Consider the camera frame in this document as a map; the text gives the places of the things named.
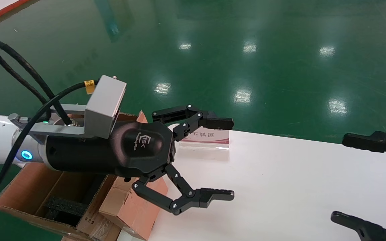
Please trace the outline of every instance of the black cable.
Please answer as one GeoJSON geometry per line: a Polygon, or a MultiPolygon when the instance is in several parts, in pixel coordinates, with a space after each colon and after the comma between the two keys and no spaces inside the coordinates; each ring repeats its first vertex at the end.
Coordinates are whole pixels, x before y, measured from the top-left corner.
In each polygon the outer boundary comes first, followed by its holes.
{"type": "MultiPolygon", "coordinates": [[[[52,90],[50,90],[49,86],[44,82],[43,78],[37,73],[37,71],[22,57],[17,53],[14,49],[12,49],[7,44],[0,41],[0,49],[4,50],[6,53],[8,53],[13,59],[15,59],[31,76],[34,78],[34,80],[40,85],[40,87],[44,90],[44,92],[47,94],[47,96],[52,99],[55,97],[52,90]]],[[[29,91],[31,91],[43,104],[46,103],[46,99],[38,92],[32,85],[30,85],[28,82],[26,82],[18,73],[16,73],[12,67],[7,64],[7,62],[1,57],[0,55],[0,64],[4,69],[10,73],[17,81],[19,81],[24,87],[26,87],[29,91]]],[[[60,118],[63,120],[63,123],[65,125],[70,125],[71,120],[69,119],[66,112],[63,110],[62,106],[60,105],[59,101],[55,102],[54,104],[55,110],[60,116],[60,118]]],[[[50,118],[51,111],[50,109],[46,112],[46,119],[48,120],[50,118]]]]}
{"type": "Polygon", "coordinates": [[[23,140],[25,140],[26,136],[28,135],[29,131],[32,129],[34,124],[38,121],[40,116],[42,116],[52,105],[54,105],[56,102],[59,102],[60,99],[62,99],[67,94],[73,92],[74,90],[78,90],[80,88],[85,87],[84,83],[75,84],[59,94],[57,94],[55,97],[53,97],[51,100],[46,102],[45,105],[43,105],[35,114],[34,117],[26,124],[26,126],[23,128],[22,132],[20,132],[19,136],[17,137],[16,141],[14,142],[13,146],[11,147],[10,153],[8,154],[4,165],[0,172],[0,185],[4,177],[6,176],[11,164],[13,163],[14,158],[16,157],[17,152],[19,151],[20,146],[23,143],[23,140]]]}

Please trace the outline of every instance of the sign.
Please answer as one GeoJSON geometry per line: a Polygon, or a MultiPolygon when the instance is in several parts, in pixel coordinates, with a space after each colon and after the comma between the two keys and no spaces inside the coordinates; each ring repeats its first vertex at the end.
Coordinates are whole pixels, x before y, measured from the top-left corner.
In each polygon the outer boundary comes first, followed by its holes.
{"type": "Polygon", "coordinates": [[[215,143],[229,144],[228,130],[214,130],[200,127],[195,132],[190,133],[182,142],[200,142],[200,143],[215,143]]]}

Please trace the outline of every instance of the white table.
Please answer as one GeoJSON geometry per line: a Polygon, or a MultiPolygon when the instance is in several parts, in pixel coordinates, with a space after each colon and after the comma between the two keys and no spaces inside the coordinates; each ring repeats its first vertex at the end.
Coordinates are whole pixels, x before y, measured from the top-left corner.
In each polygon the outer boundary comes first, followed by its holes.
{"type": "Polygon", "coordinates": [[[386,154],[240,131],[230,142],[229,151],[178,147],[174,166],[193,189],[231,189],[235,199],[161,211],[149,241],[359,241],[333,211],[386,228],[386,154]]]}

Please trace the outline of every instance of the green epoxy floor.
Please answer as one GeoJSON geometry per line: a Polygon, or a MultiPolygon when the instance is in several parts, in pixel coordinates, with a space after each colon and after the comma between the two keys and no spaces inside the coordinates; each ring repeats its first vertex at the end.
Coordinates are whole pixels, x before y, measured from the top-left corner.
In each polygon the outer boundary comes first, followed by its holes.
{"type": "MultiPolygon", "coordinates": [[[[0,40],[54,92],[116,75],[127,113],[190,103],[236,130],[334,143],[386,131],[386,0],[40,0],[0,40]]],[[[0,67],[0,114],[39,107],[0,67]]],[[[59,238],[0,213],[0,240],[59,238]]]]}

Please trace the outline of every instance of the cardboard box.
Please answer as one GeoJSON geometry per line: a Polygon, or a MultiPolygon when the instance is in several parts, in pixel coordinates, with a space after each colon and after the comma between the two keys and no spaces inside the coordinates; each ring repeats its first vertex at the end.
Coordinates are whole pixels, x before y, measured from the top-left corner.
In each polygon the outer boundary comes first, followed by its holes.
{"type": "MultiPolygon", "coordinates": [[[[146,123],[147,119],[140,113],[137,121],[146,123]]],[[[137,178],[132,178],[130,182],[125,182],[124,178],[117,177],[99,213],[132,236],[148,240],[160,208],[136,195],[131,188],[136,180],[137,178]]],[[[147,186],[163,195],[168,192],[163,178],[150,182],[147,186]]]]}
{"type": "MultiPolygon", "coordinates": [[[[142,111],[137,118],[120,113],[118,120],[145,119],[142,111]]],[[[115,177],[90,173],[53,171],[43,163],[28,163],[0,193],[0,210],[23,219],[32,225],[81,241],[106,241],[113,224],[98,213],[115,177]],[[101,178],[96,185],[97,177],[101,178]],[[44,218],[49,213],[46,203],[50,197],[77,203],[87,202],[86,212],[80,217],[66,218],[64,223],[44,218]]]]}

